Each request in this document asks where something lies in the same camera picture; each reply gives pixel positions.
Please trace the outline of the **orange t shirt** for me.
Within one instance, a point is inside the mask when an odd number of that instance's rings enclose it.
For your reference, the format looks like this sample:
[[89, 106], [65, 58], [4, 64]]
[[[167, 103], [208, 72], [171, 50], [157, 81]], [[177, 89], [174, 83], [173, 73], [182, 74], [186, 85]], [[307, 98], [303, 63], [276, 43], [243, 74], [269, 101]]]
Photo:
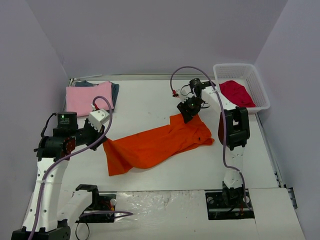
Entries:
[[205, 123], [196, 115], [185, 123], [181, 114], [169, 117], [169, 124], [103, 143], [108, 175], [117, 176], [133, 168], [150, 169], [170, 157], [211, 146], [215, 142]]

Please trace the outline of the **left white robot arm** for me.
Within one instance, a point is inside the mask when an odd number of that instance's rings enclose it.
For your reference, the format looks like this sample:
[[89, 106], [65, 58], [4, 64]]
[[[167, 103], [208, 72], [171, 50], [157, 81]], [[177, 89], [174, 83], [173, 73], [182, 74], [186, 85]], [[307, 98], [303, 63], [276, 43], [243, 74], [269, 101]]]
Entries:
[[84, 126], [78, 127], [76, 112], [54, 113], [57, 127], [51, 136], [42, 135], [35, 149], [37, 177], [22, 227], [12, 232], [13, 240], [68, 240], [72, 225], [85, 209], [101, 203], [97, 186], [82, 184], [62, 209], [58, 203], [62, 180], [71, 157], [96, 150], [106, 141], [113, 114], [104, 109], [89, 113]]

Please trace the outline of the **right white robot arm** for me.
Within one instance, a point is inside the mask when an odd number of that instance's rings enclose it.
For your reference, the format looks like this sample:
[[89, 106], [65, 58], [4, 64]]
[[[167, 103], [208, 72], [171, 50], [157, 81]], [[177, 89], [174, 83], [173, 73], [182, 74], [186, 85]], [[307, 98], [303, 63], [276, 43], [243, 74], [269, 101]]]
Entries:
[[218, 138], [222, 144], [222, 161], [226, 167], [222, 181], [222, 202], [234, 206], [245, 197], [243, 180], [243, 155], [250, 138], [249, 113], [229, 101], [211, 81], [194, 78], [180, 89], [172, 90], [180, 99], [177, 105], [183, 121], [189, 123], [207, 104], [219, 114]]

